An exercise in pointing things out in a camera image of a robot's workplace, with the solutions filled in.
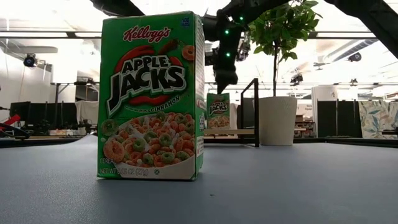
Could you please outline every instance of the apple jacks cereal box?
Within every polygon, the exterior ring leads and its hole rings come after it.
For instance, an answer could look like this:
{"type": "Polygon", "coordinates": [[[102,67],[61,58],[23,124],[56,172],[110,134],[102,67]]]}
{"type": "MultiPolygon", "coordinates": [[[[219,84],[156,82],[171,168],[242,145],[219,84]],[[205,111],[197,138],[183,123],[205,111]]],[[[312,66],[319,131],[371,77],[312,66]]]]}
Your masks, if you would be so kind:
{"type": "Polygon", "coordinates": [[[229,129],[229,93],[207,94],[207,128],[229,129]]]}
{"type": "Polygon", "coordinates": [[[196,178],[206,113],[204,44],[192,12],[104,20],[98,177],[196,178]]]}

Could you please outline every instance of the gray table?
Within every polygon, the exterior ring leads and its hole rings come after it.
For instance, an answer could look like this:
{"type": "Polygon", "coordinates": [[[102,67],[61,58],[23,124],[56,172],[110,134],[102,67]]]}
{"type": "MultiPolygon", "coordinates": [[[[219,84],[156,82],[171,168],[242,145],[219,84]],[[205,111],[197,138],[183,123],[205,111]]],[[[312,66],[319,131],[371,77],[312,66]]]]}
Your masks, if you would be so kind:
{"type": "Polygon", "coordinates": [[[397,223],[397,149],[206,146],[195,182],[96,178],[96,137],[0,149],[0,223],[397,223]]]}

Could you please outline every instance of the black cable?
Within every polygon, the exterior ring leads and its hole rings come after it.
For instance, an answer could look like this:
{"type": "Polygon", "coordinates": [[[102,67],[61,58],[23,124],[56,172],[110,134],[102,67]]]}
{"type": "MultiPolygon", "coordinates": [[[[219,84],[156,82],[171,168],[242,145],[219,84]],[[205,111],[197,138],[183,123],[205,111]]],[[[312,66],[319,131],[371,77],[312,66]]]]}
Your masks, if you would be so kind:
{"type": "Polygon", "coordinates": [[[0,134],[3,134],[3,135],[5,135],[5,136],[7,136],[7,137],[15,138],[15,139],[18,139],[18,140],[29,139],[29,137],[30,137],[29,133],[27,133],[26,131],[21,130],[21,129],[16,128],[16,127],[13,127],[13,126],[8,125],[8,124],[0,123],[0,127],[5,128],[5,129],[8,129],[8,130],[11,129],[11,130],[13,130],[15,133],[21,134],[21,136],[16,136],[16,135],[8,134],[7,132],[5,132],[5,131],[3,131],[2,129],[0,129],[0,134]]]}

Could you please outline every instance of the ceiling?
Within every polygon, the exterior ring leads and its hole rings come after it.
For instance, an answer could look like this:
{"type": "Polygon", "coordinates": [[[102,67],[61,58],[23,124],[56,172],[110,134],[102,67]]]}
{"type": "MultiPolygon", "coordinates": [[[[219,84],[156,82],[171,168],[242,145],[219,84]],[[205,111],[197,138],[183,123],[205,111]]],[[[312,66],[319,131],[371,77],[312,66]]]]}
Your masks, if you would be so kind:
{"type": "MultiPolygon", "coordinates": [[[[196,14],[216,14],[216,11],[229,3],[229,0],[133,0],[145,14],[165,14],[177,11],[194,11],[196,14]]],[[[398,12],[398,0],[387,0],[387,3],[398,12]]],[[[343,14],[332,5],[320,1],[314,10],[323,16],[317,31],[368,31],[357,18],[343,14]]],[[[7,1],[0,8],[0,30],[85,30],[100,31],[102,20],[107,18],[96,10],[89,0],[13,0],[7,1]]],[[[304,83],[336,83],[349,82],[357,78],[359,82],[398,82],[398,61],[380,42],[369,45],[359,52],[363,56],[360,62],[348,62],[346,58],[334,62],[337,55],[361,43],[362,40],[308,40],[299,42],[294,50],[298,60],[288,60],[279,65],[278,82],[289,83],[292,75],[303,74],[304,83]],[[329,63],[314,67],[314,63],[329,63]]],[[[9,49],[24,47],[55,47],[65,49],[78,45],[80,50],[73,57],[79,57],[79,75],[98,79],[100,66],[100,40],[37,40],[12,39],[8,42],[9,49]]],[[[52,63],[61,53],[41,53],[38,58],[52,63]]],[[[258,78],[263,88],[270,88],[272,81],[273,58],[264,54],[250,54],[243,62],[236,63],[239,77],[238,86],[229,88],[242,89],[253,78],[258,78]]],[[[213,82],[211,67],[205,68],[206,82],[213,82]]],[[[207,85],[212,91],[214,85],[207,85]]],[[[278,95],[296,93],[299,96],[310,93],[310,86],[298,86],[291,89],[289,85],[279,86],[278,95]]],[[[230,90],[232,98],[238,99],[237,90],[230,90]]],[[[261,91],[267,96],[270,90],[261,91]]]]}

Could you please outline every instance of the cereal box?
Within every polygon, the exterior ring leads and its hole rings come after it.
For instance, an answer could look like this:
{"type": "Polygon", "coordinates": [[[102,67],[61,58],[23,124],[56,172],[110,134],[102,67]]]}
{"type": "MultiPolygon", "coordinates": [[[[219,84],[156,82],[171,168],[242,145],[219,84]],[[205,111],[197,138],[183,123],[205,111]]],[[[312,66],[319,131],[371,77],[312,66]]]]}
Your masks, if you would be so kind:
{"type": "Polygon", "coordinates": [[[207,128],[229,129],[229,93],[207,94],[207,128]]]}
{"type": "Polygon", "coordinates": [[[196,178],[206,113],[204,44],[192,12],[104,20],[98,177],[196,178]]]}

